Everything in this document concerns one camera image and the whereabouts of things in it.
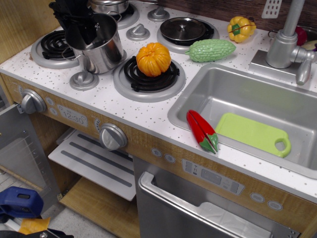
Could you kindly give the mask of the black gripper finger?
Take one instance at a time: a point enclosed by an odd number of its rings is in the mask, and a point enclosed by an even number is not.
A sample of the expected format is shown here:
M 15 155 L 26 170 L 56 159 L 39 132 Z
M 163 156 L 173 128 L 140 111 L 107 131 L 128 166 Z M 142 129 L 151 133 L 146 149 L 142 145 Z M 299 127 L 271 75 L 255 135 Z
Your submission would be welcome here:
M 94 12 L 87 7 L 87 3 L 87 0 L 75 1 L 74 17 L 85 44 L 89 45 L 97 37 L 98 22 L 94 18 Z
M 78 24 L 76 19 L 78 11 L 77 0 L 55 0 L 49 3 L 49 7 L 54 11 L 54 16 L 63 29 L 68 29 L 71 24 Z

